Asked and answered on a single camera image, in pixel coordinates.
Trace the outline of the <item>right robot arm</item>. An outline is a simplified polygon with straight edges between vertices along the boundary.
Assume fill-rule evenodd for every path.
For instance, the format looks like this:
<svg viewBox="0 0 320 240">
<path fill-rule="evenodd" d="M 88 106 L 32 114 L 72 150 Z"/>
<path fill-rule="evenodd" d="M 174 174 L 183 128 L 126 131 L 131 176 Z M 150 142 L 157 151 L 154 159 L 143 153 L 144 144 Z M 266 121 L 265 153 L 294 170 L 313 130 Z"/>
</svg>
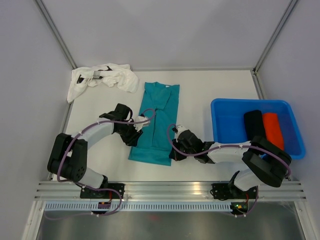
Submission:
<svg viewBox="0 0 320 240">
<path fill-rule="evenodd" d="M 241 197 L 253 187 L 266 184 L 279 188 L 292 173 L 292 158 L 265 137 L 255 136 L 242 143 L 219 143 L 202 141 L 182 125 L 172 128 L 176 137 L 171 141 L 169 157 L 182 161 L 193 157 L 201 164 L 244 164 L 245 170 L 237 170 L 227 184 L 228 192 Z"/>
</svg>

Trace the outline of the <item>teal t-shirt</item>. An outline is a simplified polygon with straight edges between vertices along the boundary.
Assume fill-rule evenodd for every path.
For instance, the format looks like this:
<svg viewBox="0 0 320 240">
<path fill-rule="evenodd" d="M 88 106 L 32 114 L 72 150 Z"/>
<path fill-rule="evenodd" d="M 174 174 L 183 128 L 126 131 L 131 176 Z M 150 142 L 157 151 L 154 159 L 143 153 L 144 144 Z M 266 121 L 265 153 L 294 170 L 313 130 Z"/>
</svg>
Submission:
<svg viewBox="0 0 320 240">
<path fill-rule="evenodd" d="M 147 118 L 155 116 L 149 125 L 142 129 L 137 146 L 132 147 L 128 156 L 131 161 L 148 164 L 170 166 L 172 164 L 169 155 L 172 150 L 170 142 L 175 137 L 173 132 L 167 136 L 170 124 L 177 123 L 179 107 L 180 86 L 165 85 L 159 82 L 146 82 L 139 113 Z"/>
</svg>

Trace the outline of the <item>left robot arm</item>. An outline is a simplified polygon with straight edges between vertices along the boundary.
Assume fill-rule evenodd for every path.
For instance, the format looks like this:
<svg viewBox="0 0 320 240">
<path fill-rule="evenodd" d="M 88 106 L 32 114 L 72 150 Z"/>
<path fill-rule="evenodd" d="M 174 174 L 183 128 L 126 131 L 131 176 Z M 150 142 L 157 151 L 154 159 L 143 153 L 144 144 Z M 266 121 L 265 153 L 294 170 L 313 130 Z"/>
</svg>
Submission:
<svg viewBox="0 0 320 240">
<path fill-rule="evenodd" d="M 133 111 L 124 104 L 117 104 L 113 111 L 103 113 L 97 122 L 82 131 L 70 135 L 60 133 L 55 138 L 48 160 L 47 170 L 60 181 L 87 186 L 98 198 L 109 193 L 108 178 L 87 167 L 88 150 L 103 138 L 118 134 L 123 143 L 135 147 L 147 123 L 144 114 L 132 118 Z"/>
</svg>

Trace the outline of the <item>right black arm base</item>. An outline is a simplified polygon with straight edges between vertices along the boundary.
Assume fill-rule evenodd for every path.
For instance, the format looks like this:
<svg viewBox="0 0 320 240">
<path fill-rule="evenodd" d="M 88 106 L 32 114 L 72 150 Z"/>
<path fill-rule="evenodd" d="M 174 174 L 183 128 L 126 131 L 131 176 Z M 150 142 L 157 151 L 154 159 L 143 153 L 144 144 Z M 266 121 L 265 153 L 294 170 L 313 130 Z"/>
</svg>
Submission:
<svg viewBox="0 0 320 240">
<path fill-rule="evenodd" d="M 229 183 L 212 183 L 210 194 L 215 200 L 246 200 L 255 199 L 257 196 L 257 187 L 252 187 L 247 191 L 240 190 L 233 184 Z"/>
</svg>

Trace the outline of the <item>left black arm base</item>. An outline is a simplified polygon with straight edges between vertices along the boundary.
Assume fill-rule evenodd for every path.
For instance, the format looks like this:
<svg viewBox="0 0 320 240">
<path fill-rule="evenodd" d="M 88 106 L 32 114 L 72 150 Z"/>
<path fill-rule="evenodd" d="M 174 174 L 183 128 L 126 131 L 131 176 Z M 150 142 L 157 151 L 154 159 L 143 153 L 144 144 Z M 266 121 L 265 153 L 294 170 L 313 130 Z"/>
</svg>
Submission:
<svg viewBox="0 0 320 240">
<path fill-rule="evenodd" d="M 125 193 L 125 184 L 124 183 L 114 183 L 114 182 L 109 182 L 108 186 L 102 186 L 102 189 L 108 188 L 112 189 L 114 191 L 117 191 L 121 197 L 124 196 Z M 80 198 L 81 199 L 120 199 L 118 194 L 114 191 L 109 191 L 109 190 L 102 190 L 102 191 L 97 191 L 97 190 L 92 190 L 89 188 L 85 188 L 80 192 Z"/>
</svg>

